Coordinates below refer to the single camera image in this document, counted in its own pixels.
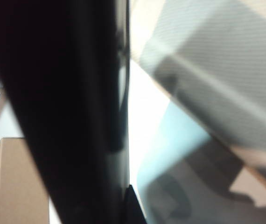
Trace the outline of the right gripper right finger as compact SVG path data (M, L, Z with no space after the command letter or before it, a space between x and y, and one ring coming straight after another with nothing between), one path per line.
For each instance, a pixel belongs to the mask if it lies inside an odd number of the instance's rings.
M123 203L123 223L124 224L147 223L132 185L129 185L125 193L125 198Z

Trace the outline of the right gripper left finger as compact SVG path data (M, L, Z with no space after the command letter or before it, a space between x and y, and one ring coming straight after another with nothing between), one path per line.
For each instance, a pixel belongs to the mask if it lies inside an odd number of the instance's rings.
M121 223L128 149L64 149L53 160L53 204L63 224Z

